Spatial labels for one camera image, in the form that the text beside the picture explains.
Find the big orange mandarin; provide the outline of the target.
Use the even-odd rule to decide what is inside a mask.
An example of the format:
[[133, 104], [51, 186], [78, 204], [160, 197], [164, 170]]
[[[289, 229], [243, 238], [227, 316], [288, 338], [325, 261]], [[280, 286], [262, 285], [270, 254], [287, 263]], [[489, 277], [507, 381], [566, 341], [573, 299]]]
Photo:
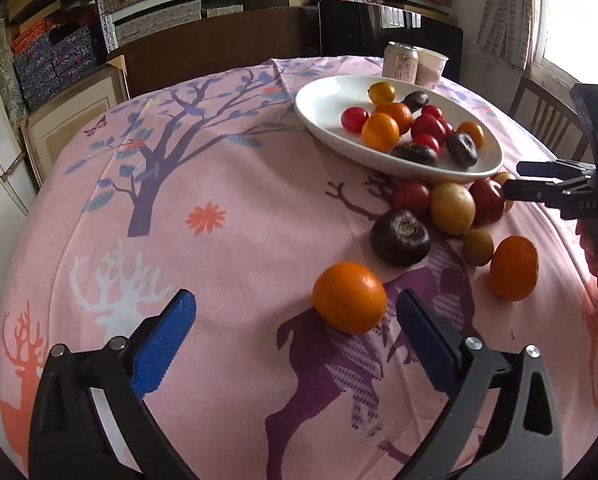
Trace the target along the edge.
[[384, 285], [369, 268], [353, 261], [340, 261], [316, 278], [311, 302], [335, 330], [361, 335], [372, 330], [386, 315], [388, 298]]

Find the pink beverage can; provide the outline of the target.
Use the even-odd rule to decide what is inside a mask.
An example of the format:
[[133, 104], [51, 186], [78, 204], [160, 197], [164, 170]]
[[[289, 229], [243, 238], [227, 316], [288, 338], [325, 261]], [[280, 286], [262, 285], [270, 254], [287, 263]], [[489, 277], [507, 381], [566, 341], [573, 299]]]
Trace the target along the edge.
[[413, 84], [416, 80], [417, 70], [417, 49], [407, 44], [390, 41], [384, 49], [381, 76]]

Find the pink floral tablecloth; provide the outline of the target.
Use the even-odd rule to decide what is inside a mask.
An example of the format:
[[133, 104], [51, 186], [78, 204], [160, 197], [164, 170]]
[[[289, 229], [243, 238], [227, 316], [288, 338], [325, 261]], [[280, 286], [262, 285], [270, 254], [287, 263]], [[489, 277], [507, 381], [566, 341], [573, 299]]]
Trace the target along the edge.
[[393, 315], [346, 337], [313, 311], [339, 261], [373, 270], [498, 350], [541, 349], [571, 468], [598, 435], [598, 299], [574, 227], [518, 204], [492, 226], [538, 250], [538, 284], [508, 304], [457, 240], [435, 236], [410, 270], [369, 245], [396, 183], [339, 156], [293, 108], [308, 82], [376, 76], [376, 58], [269, 60], [185, 81], [95, 118], [64, 148], [23, 228], [0, 324], [0, 411], [28, 464], [32, 404], [49, 349], [98, 349], [180, 289], [192, 330], [146, 397], [205, 479], [390, 479], [445, 399]]

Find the patterned window curtain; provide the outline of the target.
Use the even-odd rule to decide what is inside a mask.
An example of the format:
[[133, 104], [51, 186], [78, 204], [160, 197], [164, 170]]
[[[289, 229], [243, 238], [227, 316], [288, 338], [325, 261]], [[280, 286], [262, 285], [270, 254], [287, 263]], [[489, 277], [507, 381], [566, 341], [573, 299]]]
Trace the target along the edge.
[[533, 56], [541, 0], [485, 0], [477, 44], [525, 70]]

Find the black glossy monitor panel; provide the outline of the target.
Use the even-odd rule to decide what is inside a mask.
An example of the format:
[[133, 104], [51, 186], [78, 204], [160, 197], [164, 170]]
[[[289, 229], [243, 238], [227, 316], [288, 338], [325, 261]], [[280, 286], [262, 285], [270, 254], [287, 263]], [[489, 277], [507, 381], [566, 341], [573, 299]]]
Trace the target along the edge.
[[323, 56], [381, 58], [388, 43], [393, 41], [447, 56], [442, 75], [459, 82], [464, 35], [458, 26], [375, 3], [320, 0], [317, 9]]

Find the large red tomato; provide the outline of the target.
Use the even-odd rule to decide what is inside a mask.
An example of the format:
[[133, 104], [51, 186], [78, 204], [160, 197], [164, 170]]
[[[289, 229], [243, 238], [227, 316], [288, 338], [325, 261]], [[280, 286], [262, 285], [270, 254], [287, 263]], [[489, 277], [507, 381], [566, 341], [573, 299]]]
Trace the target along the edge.
[[410, 127], [410, 136], [412, 139], [426, 134], [436, 139], [439, 145], [445, 144], [446, 129], [443, 122], [436, 116], [430, 114], [422, 114], [416, 118]]

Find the white round plate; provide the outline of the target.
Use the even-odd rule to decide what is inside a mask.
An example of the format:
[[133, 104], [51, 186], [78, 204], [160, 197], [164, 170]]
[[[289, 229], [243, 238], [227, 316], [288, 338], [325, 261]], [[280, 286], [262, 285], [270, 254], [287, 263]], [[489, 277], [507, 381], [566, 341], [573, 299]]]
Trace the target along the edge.
[[417, 91], [414, 84], [373, 76], [339, 75], [316, 79], [303, 86], [294, 99], [297, 114], [308, 131], [345, 158], [384, 174], [428, 182], [470, 183], [496, 174], [503, 166], [503, 149], [483, 120], [455, 96], [429, 91], [429, 104], [452, 126], [477, 125], [482, 135], [476, 162], [457, 165], [445, 143], [433, 140], [441, 129], [433, 122], [419, 133], [418, 148], [432, 155], [399, 157], [398, 145], [412, 143], [413, 125], [420, 115], [407, 113], [400, 99]]

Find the oval orange mandarin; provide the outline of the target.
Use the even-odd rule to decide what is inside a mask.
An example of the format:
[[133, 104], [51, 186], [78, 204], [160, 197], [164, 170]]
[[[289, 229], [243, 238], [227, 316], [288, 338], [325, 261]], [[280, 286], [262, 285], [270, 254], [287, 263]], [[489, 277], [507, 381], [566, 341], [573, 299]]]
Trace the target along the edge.
[[523, 236], [508, 236], [498, 244], [490, 263], [488, 285], [504, 301], [530, 296], [538, 284], [538, 251]]

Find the white paper cup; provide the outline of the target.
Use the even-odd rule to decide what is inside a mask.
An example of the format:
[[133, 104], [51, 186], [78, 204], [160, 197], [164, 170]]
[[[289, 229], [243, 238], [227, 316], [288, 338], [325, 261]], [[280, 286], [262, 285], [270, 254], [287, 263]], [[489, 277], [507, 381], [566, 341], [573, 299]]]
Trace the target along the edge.
[[419, 87], [434, 89], [439, 83], [448, 57], [422, 47], [416, 47], [418, 66], [415, 84]]

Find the round orange fruit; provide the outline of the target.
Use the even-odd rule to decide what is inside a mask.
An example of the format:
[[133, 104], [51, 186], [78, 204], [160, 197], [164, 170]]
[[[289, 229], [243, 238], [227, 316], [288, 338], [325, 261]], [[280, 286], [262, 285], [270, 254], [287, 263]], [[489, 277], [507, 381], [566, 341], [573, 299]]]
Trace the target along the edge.
[[361, 132], [364, 144], [381, 153], [389, 153], [398, 144], [399, 137], [398, 123], [384, 113], [370, 115]]

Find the yellow potato fruit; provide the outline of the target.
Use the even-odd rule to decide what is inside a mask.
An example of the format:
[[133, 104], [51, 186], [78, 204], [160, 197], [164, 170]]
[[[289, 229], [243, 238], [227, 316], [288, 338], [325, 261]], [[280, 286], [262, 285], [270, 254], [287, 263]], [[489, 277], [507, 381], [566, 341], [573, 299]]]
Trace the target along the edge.
[[463, 236], [476, 216], [476, 203], [469, 191], [453, 182], [436, 185], [431, 192], [430, 217], [445, 234]]

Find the large dark purple bulb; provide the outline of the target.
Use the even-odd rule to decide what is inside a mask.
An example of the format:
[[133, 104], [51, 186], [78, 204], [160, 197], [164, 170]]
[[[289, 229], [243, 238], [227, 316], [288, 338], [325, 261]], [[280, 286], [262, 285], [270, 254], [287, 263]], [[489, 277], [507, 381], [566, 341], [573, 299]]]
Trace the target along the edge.
[[370, 244], [383, 262], [398, 268], [420, 263], [431, 247], [426, 227], [406, 209], [379, 217], [370, 230]]

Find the small orange fruit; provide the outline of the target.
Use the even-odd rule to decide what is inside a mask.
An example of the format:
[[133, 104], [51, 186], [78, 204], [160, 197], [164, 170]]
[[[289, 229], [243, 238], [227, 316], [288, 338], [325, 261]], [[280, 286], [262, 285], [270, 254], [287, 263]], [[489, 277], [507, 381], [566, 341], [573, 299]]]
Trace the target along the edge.
[[387, 81], [375, 82], [368, 88], [367, 93], [375, 105], [393, 103], [396, 98], [395, 88]]

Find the small brown kiwi fruit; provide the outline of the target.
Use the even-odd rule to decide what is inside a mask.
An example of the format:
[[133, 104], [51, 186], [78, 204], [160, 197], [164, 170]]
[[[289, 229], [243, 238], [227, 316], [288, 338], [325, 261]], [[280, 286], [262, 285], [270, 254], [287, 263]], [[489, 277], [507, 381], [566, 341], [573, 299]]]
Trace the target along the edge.
[[463, 239], [463, 256], [472, 266], [485, 266], [494, 254], [491, 234], [482, 229], [469, 230]]

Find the small red cherry tomato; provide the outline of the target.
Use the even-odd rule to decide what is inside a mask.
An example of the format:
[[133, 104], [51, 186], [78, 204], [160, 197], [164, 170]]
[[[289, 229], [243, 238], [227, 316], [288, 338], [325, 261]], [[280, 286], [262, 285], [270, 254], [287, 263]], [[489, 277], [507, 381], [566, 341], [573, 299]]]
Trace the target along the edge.
[[369, 114], [367, 110], [354, 106], [342, 112], [340, 122], [347, 132], [360, 134], [368, 118]]

